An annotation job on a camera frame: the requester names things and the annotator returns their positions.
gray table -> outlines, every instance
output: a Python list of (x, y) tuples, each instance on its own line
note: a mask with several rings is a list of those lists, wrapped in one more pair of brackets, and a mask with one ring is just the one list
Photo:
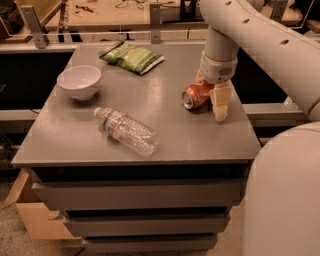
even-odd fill
[[(108, 44), (79, 47), (68, 67), (97, 66), (102, 88), (87, 102), (53, 89), (12, 161), (90, 252), (207, 250), (241, 200), (260, 144), (235, 91), (228, 119), (186, 110), (181, 100), (203, 44), (143, 45), (165, 61), (140, 77), (98, 59)], [(143, 157), (107, 138), (93, 117), (113, 107), (153, 127), (160, 146)]]

bottle cap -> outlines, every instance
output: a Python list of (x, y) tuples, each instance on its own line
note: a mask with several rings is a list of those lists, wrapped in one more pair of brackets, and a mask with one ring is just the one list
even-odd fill
[(95, 116), (95, 117), (97, 117), (98, 116), (98, 112), (101, 110), (102, 108), (96, 108), (94, 111), (93, 111), (93, 115)]

table top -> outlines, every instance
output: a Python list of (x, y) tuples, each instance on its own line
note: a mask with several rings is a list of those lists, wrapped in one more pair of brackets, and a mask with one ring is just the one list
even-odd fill
[[(16, 167), (166, 165), (243, 162), (254, 159), (260, 144), (233, 90), (228, 118), (194, 113), (181, 94), (195, 78), (204, 44), (141, 45), (165, 56), (143, 76), (98, 58), (109, 42), (82, 45), (66, 68), (93, 65), (102, 71), (101, 89), (89, 101), (65, 95), (57, 85), (26, 136), (12, 164)], [(93, 116), (96, 107), (126, 112), (155, 129), (158, 150), (149, 157), (108, 138)]]

cardboard box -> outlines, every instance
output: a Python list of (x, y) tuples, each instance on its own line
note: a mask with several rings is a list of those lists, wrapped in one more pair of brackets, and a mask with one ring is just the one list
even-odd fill
[(32, 239), (77, 239), (64, 226), (60, 212), (50, 211), (33, 193), (31, 186), (30, 175), (22, 169), (2, 208), (16, 203), (21, 219)]

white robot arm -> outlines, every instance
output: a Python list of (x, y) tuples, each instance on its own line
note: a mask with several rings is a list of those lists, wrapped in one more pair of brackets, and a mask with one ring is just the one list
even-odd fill
[(234, 75), (240, 46), (312, 121), (320, 120), (320, 44), (246, 0), (201, 0), (200, 11), (209, 25), (200, 63), (207, 82), (219, 85)]
[[(200, 8), (210, 26), (200, 63), (205, 80), (219, 86), (233, 76), (238, 45), (312, 121), (320, 120), (319, 43), (246, 0), (201, 0)], [(277, 135), (258, 153), (244, 198), (242, 255), (319, 255), (319, 144), (320, 122), (313, 122)]]

